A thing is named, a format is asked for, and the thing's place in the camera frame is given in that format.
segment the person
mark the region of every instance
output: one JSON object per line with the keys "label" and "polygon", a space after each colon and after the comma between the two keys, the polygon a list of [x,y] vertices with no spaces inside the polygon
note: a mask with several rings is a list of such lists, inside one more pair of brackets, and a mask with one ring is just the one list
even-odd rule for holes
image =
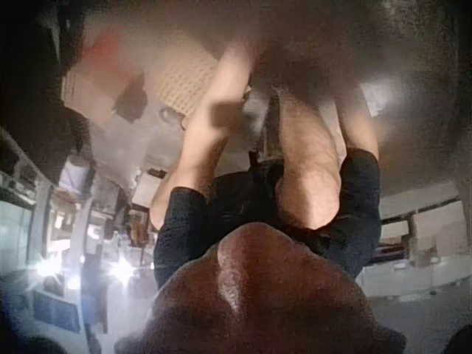
{"label": "person", "polygon": [[260,46],[233,41],[150,208],[159,292],[133,353],[401,353],[355,277],[381,232],[378,146],[357,85],[330,73],[347,156],[315,108],[277,87],[283,162],[214,170]]}

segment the sleeve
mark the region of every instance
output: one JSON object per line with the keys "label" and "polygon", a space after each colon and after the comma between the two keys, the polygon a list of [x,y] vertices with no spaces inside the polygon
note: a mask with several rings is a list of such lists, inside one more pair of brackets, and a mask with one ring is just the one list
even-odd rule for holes
{"label": "sleeve", "polygon": [[339,213],[322,230],[329,239],[322,256],[357,277],[370,261],[381,236],[380,173],[371,153],[348,149],[341,166],[339,199]]}
{"label": "sleeve", "polygon": [[200,192],[186,187],[171,192],[153,255],[158,288],[185,263],[207,251],[207,213],[207,201]]}

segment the forearm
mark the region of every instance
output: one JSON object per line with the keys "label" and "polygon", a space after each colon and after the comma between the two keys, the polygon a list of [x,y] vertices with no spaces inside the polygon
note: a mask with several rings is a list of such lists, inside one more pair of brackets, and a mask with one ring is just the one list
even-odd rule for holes
{"label": "forearm", "polygon": [[232,44],[224,52],[185,133],[177,185],[206,195],[228,138],[240,125],[242,99],[253,62],[254,57],[241,44]]}
{"label": "forearm", "polygon": [[348,146],[372,153],[378,159],[378,143],[372,118],[361,88],[341,76],[330,79],[339,125]]}

